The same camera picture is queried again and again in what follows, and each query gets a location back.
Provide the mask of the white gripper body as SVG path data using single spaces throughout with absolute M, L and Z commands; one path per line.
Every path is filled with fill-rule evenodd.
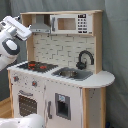
M 0 22 L 0 30 L 7 30 L 9 28 L 15 28 L 16 36 L 22 39 L 23 41 L 27 40 L 32 34 L 28 27 L 25 27 L 24 25 L 18 22 L 17 17 L 6 16 Z

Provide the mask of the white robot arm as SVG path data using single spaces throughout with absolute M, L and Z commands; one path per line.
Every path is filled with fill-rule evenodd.
M 0 71 L 13 63 L 20 52 L 14 38 L 27 40 L 32 32 L 29 27 L 19 23 L 20 17 L 6 16 L 0 21 Z M 0 118 L 0 128 L 44 128 L 44 120 L 38 114 L 23 118 Z

